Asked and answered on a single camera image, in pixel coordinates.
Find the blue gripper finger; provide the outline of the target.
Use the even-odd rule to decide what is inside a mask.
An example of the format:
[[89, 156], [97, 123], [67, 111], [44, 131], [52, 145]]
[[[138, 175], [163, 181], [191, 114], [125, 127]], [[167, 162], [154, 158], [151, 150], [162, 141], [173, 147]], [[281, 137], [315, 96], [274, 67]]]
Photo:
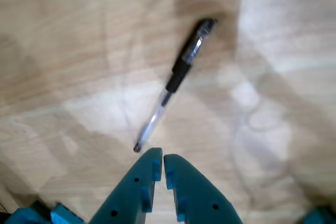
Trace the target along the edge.
[[161, 176], [162, 149], [153, 147], [134, 163], [89, 222], [145, 223]]
[[164, 156], [166, 187], [173, 190], [176, 218], [182, 223], [242, 223], [227, 198], [191, 163]]

